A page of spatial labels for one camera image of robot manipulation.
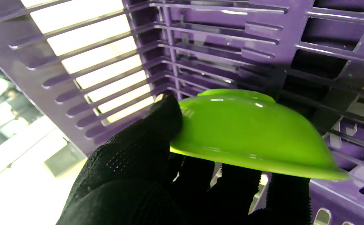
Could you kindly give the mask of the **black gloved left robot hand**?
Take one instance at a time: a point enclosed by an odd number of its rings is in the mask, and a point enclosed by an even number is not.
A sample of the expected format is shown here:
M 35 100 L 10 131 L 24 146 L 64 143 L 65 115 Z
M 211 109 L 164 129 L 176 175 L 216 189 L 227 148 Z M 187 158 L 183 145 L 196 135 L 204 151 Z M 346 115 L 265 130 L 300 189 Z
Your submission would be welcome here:
M 170 152 L 182 128 L 173 94 L 109 138 L 77 176 L 58 225 L 310 225 L 309 178 L 273 174 L 266 207 L 249 213 L 261 171 Z

